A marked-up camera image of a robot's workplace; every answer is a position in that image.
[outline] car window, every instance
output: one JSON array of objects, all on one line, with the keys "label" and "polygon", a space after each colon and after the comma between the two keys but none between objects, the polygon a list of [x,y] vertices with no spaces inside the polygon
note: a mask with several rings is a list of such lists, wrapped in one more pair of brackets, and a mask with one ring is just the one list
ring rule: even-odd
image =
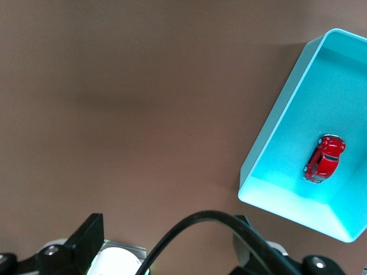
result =
[{"label": "car window", "polygon": [[338,158],[336,158],[335,156],[329,156],[329,155],[326,155],[326,154],[324,154],[324,156],[325,156],[326,159],[330,159],[330,160],[333,160],[335,162],[338,161]]},{"label": "car window", "polygon": [[314,179],[318,179],[318,180],[324,180],[325,178],[318,176],[318,175],[313,175],[312,176]]},{"label": "car window", "polygon": [[313,153],[312,153],[312,155],[310,156],[309,163],[311,162],[311,159],[312,159],[312,157],[316,154],[316,152],[317,152],[317,148],[315,148],[314,152],[313,152]]}]

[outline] toy car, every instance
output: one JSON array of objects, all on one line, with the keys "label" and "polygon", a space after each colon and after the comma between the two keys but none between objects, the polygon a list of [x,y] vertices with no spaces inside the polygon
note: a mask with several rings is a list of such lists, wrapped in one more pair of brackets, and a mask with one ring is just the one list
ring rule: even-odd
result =
[{"label": "toy car", "polygon": [[303,178],[313,183],[328,179],[337,169],[344,150],[345,142],[339,136],[320,137],[308,164],[303,168]]}]

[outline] bolt head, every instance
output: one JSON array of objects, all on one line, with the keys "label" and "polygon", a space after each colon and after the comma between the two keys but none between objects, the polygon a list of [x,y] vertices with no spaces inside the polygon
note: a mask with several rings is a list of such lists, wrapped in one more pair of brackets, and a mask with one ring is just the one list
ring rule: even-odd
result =
[{"label": "bolt head", "polygon": [[51,245],[45,250],[45,255],[52,256],[58,251],[57,246]]},{"label": "bolt head", "polygon": [[0,254],[0,265],[7,261],[7,257]]},{"label": "bolt head", "polygon": [[312,261],[313,265],[318,267],[318,268],[325,268],[326,267],[325,262],[322,259],[320,259],[319,257],[315,256],[311,259],[311,261]]}]

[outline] black plastic part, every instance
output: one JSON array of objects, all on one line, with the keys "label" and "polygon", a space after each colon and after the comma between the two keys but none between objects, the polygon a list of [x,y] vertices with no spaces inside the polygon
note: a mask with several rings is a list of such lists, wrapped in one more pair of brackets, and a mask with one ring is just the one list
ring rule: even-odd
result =
[{"label": "black plastic part", "polygon": [[[317,257],[325,263],[324,268],[319,268],[313,263],[313,258]],[[340,266],[333,260],[324,256],[311,255],[303,259],[302,274],[306,275],[345,275]]]},{"label": "black plastic part", "polygon": [[0,264],[0,274],[12,274],[17,268],[17,256],[11,253],[1,253],[2,263]]},{"label": "black plastic part", "polygon": [[36,255],[37,269],[41,275],[43,274],[70,274],[81,275],[74,260],[73,252],[63,245],[54,245],[57,252],[52,255],[45,254],[48,247],[43,248]]},{"label": "black plastic part", "polygon": [[[279,251],[277,251],[276,249],[274,249],[274,252],[279,253],[279,255],[281,255],[281,253]],[[284,257],[284,259],[287,262],[289,262],[289,264],[292,265],[294,267],[294,269],[298,271],[299,274],[304,274],[302,272],[302,265],[300,263],[294,261],[292,258],[290,258],[288,256],[282,256],[282,257]],[[266,270],[262,267],[262,265],[259,263],[259,261],[253,255],[250,255],[250,260],[246,264],[245,268],[246,268],[246,270],[253,271],[254,274],[258,274],[258,275],[267,275],[268,274],[266,272]]]},{"label": "black plastic part", "polygon": [[85,274],[104,242],[103,215],[91,214],[64,244],[72,251],[74,262]]},{"label": "black plastic part", "polygon": [[64,245],[43,248],[36,255],[15,264],[11,268],[0,265],[0,275],[85,275],[104,242],[103,216],[92,214],[71,235]]},{"label": "black plastic part", "polygon": [[229,275],[259,275],[259,274],[247,268],[238,266]]}]

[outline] white object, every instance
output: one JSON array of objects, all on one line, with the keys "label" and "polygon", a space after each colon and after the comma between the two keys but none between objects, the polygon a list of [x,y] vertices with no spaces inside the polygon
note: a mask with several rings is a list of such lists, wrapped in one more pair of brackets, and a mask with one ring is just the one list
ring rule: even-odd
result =
[{"label": "white object", "polygon": [[96,256],[87,275],[135,275],[141,264],[130,251],[109,247]]}]

